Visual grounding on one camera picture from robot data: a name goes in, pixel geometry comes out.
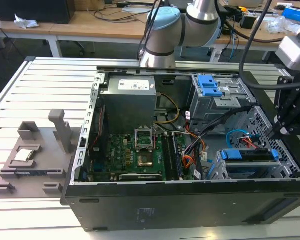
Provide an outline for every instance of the computer case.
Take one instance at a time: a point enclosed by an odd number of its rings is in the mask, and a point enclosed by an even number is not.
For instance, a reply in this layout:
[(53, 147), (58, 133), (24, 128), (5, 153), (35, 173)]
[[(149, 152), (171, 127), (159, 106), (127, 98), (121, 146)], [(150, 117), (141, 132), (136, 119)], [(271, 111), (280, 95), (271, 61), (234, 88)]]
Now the computer case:
[(39, 23), (68, 24), (74, 14), (74, 0), (0, 0), (1, 21), (14, 21), (17, 15)]

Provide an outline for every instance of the blue box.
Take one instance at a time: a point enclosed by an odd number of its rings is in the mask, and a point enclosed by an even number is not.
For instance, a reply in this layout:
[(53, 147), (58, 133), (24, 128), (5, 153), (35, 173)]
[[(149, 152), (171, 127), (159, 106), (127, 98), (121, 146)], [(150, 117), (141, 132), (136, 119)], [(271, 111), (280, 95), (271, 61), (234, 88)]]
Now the blue box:
[(286, 7), (282, 13), (282, 16), (287, 19), (292, 19), (300, 22), (300, 9)]

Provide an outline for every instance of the red wire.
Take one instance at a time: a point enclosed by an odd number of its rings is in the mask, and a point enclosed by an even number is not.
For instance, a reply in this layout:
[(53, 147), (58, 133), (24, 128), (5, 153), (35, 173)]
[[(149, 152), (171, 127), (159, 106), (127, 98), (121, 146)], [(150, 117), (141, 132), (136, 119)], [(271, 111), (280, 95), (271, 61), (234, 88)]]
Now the red wire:
[(252, 146), (255, 149), (257, 149), (258, 147), (256, 145), (254, 145), (253, 143), (249, 142), (248, 140), (246, 140), (245, 138), (242, 138), (243, 141), (245, 141), (247, 143), (247, 146)]
[(99, 138), (99, 135), (100, 135), (100, 131), (101, 131), (101, 117), (102, 117), (102, 111), (103, 111), (103, 108), (101, 108), (100, 115), (99, 115), (99, 131), (98, 131), (98, 135), (96, 136), (96, 138), (95, 138), (93, 144), (91, 145), (90, 150), (94, 147), (94, 145), (95, 145), (96, 142), (98, 141), (98, 138)]

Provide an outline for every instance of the black cable on desk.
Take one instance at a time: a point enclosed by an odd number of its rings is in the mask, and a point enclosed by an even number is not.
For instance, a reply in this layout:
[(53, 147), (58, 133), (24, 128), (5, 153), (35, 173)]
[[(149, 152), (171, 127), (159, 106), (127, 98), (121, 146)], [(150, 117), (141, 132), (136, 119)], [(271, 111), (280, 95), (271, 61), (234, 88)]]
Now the black cable on desk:
[(3, 29), (0, 27), (1, 32), (5, 35), (5, 37), (9, 40), (9, 42), (14, 46), (16, 51), (20, 54), (21, 57), (25, 58), (25, 56), (19, 51), (19, 49), (16, 47), (16, 45), (11, 41), (10, 37), (3, 31)]

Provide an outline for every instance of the white label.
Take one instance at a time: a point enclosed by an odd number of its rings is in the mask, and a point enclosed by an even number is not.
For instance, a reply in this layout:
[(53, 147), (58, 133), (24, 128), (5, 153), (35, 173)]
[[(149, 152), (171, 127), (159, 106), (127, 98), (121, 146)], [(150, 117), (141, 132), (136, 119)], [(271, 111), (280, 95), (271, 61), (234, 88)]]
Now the white label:
[(195, 176), (197, 179), (201, 180), (201, 173), (198, 172), (197, 170), (194, 170), (194, 176)]
[(206, 153), (205, 151), (202, 152), (202, 161), (208, 162), (208, 153)]
[(150, 90), (149, 80), (121, 79), (119, 90)]
[(31, 175), (30, 172), (18, 172), (17, 174), (18, 175)]
[(229, 92), (229, 88), (228, 87), (219, 87), (220, 91), (228, 91)]

